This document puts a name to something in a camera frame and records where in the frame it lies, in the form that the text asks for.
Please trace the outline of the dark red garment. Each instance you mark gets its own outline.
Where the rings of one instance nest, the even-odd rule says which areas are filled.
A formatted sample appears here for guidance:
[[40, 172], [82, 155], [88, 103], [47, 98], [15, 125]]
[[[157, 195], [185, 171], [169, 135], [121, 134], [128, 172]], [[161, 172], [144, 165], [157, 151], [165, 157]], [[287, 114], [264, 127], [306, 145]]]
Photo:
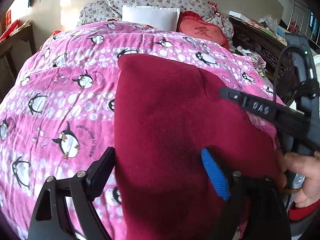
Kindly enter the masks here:
[[193, 65], [130, 54], [119, 58], [115, 98], [116, 181], [127, 239], [205, 239], [225, 201], [203, 167], [277, 179], [274, 134], [220, 98], [223, 82]]

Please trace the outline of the colourful cartoon cloth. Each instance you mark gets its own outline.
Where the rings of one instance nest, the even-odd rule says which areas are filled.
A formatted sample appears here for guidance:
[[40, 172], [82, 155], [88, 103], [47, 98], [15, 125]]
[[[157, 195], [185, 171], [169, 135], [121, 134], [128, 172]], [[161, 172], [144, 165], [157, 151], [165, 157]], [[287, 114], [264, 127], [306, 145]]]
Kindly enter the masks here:
[[256, 52], [252, 52], [248, 49], [244, 49], [241, 46], [238, 46], [236, 48], [235, 52], [238, 53], [239, 55], [249, 56], [253, 62], [253, 66], [254, 66], [255, 70], [258, 72], [258, 74], [261, 77], [266, 76], [266, 62], [264, 61], [264, 59], [261, 57], [260, 54], [258, 54]]

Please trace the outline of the pink penguin blanket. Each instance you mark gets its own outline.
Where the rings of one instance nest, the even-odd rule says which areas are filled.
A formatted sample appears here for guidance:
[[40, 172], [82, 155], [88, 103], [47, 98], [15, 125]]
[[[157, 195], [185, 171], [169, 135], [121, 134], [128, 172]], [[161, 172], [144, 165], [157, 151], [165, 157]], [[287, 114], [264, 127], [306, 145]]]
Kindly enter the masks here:
[[234, 89], [273, 97], [250, 57], [183, 33], [99, 22], [48, 38], [1, 102], [1, 213], [19, 239], [28, 237], [45, 180], [72, 177], [114, 144], [118, 59], [126, 54], [192, 64]]

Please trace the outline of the dark carved wooden headboard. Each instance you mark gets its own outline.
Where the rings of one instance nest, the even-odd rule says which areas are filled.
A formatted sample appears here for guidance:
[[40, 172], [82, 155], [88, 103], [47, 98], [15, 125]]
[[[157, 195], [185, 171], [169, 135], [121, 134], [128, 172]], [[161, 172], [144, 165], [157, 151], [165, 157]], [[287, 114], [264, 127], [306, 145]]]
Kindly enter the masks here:
[[[273, 81], [278, 57], [285, 45], [237, 18], [230, 16], [229, 20], [234, 28], [233, 46], [241, 46], [260, 54], [266, 62], [266, 75], [270, 81]], [[277, 79], [277, 95], [286, 105], [293, 101], [293, 94], [297, 85], [298, 78], [291, 64], [291, 55], [286, 54], [279, 67]]]

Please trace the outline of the dark wooden side table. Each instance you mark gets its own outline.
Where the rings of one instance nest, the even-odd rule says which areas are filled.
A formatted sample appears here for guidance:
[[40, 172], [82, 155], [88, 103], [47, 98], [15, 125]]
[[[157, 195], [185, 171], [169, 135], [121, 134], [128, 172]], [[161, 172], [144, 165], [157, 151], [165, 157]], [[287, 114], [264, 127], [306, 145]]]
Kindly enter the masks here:
[[12, 24], [16, 28], [1, 40], [1, 101], [15, 84], [27, 52], [31, 55], [36, 53], [31, 22], [27, 20], [20, 27], [18, 24], [16, 20]]

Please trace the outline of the red heart-shaped pillow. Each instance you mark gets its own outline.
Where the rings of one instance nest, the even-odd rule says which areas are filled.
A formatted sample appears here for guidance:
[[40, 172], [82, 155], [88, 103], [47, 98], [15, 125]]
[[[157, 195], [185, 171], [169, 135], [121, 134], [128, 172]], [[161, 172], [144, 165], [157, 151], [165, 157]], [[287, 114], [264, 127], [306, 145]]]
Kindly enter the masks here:
[[217, 25], [204, 22], [202, 17], [195, 12], [180, 13], [177, 29], [191, 37], [212, 41], [225, 49], [229, 49], [228, 38], [223, 31]]

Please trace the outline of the white pillow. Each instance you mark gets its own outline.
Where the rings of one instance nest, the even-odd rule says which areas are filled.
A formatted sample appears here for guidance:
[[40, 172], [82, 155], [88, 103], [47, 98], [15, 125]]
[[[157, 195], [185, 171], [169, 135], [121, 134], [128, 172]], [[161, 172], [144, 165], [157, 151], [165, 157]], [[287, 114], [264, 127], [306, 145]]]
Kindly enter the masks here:
[[121, 20], [150, 25], [159, 30], [176, 31], [180, 12], [179, 8], [124, 5]]

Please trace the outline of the floral quilt bundle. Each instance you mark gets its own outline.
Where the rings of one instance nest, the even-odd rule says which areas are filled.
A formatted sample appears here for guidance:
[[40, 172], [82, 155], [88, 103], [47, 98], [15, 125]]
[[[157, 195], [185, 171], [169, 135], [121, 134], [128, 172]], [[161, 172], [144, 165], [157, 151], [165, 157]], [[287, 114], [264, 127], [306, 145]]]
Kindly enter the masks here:
[[204, 0], [96, 0], [82, 7], [77, 26], [110, 19], [119, 21], [122, 19], [124, 5], [179, 8], [181, 12], [192, 11], [200, 15], [204, 22], [217, 25], [228, 40], [231, 40], [234, 34], [233, 25], [228, 17], [219, 12], [217, 4]]

